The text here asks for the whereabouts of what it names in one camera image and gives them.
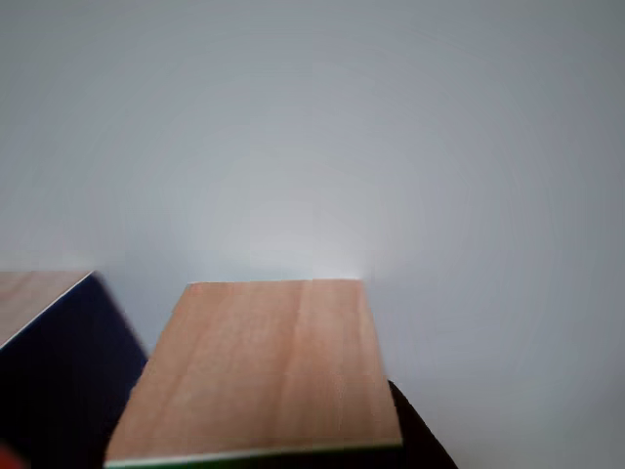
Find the wood grain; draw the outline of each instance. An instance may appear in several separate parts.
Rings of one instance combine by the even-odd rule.
[[[0,272],[0,347],[89,272]]]
[[[195,283],[107,459],[399,442],[360,281]]]

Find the black object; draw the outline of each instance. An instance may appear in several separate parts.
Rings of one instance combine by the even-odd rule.
[[[0,349],[0,440],[32,467],[102,467],[146,355],[90,275]]]
[[[403,437],[401,467],[458,469],[421,416],[399,388],[389,381]]]

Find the white wall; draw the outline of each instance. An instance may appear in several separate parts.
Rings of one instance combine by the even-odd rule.
[[[462,468],[623,467],[614,0],[3,1],[0,268],[365,277]]]

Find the wooden block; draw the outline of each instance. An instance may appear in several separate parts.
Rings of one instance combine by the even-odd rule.
[[[195,283],[107,460],[400,441],[360,281]]]
[[[89,272],[0,272],[0,347]]]

